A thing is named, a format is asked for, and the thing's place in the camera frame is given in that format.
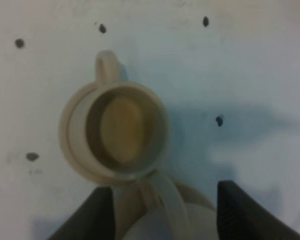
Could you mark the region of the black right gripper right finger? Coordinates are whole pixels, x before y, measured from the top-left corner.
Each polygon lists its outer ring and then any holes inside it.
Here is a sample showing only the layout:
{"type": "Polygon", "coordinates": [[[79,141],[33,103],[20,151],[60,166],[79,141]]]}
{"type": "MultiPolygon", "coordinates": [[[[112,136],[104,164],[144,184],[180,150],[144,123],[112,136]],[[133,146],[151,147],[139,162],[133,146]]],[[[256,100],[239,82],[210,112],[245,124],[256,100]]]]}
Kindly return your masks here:
{"type": "Polygon", "coordinates": [[[231,180],[217,184],[216,225],[221,240],[300,240],[231,180]]]}

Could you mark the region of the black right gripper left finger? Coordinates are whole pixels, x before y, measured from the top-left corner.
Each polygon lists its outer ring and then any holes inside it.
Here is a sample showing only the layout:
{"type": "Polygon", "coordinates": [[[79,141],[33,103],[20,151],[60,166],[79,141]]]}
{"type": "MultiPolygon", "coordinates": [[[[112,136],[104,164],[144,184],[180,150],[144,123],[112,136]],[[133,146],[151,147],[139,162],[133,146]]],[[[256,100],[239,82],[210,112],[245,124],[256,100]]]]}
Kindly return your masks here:
{"type": "Polygon", "coordinates": [[[113,240],[115,210],[110,187],[96,188],[51,240],[113,240]]]}

